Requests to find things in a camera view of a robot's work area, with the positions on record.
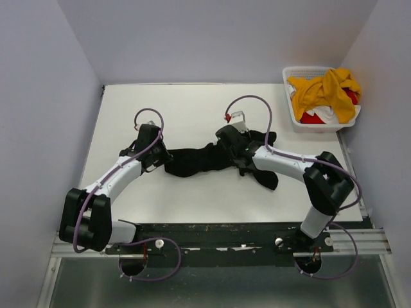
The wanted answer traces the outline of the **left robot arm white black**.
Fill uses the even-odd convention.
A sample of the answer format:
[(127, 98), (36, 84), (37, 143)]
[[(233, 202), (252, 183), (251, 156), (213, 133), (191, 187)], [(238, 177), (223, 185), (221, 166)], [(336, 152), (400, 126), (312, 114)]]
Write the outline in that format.
[(171, 160), (161, 128), (152, 121), (142, 124), (137, 139), (120, 151), (115, 164), (101, 178), (67, 193), (59, 239), (72, 244), (76, 252), (100, 252), (109, 244), (120, 244), (128, 253), (138, 252), (143, 239), (136, 233), (137, 225), (114, 221), (112, 205), (134, 180)]

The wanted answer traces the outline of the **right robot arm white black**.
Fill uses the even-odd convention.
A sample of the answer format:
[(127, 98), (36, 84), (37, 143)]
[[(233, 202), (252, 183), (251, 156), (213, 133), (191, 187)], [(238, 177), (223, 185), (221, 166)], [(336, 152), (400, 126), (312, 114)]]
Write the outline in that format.
[(216, 132), (218, 142), (241, 171), (269, 171), (305, 184), (311, 207), (295, 236), (305, 252), (319, 243), (319, 235), (337, 215), (354, 189), (354, 182), (336, 157), (327, 151), (307, 157), (279, 151), (243, 136), (232, 125)]

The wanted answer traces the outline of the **black t-shirt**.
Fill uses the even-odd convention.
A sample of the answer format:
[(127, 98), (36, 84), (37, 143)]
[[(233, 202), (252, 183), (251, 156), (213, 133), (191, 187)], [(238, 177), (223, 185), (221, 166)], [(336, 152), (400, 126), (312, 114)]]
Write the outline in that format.
[[(209, 171), (221, 171), (235, 166), (219, 142), (210, 142), (199, 149), (170, 150), (169, 153), (173, 156), (173, 160), (164, 165), (164, 170), (166, 173), (179, 178), (187, 178)], [(272, 171), (257, 171), (247, 168), (240, 168), (238, 171), (240, 176), (245, 176), (247, 173), (252, 174), (260, 185), (271, 191), (277, 188), (279, 180)]]

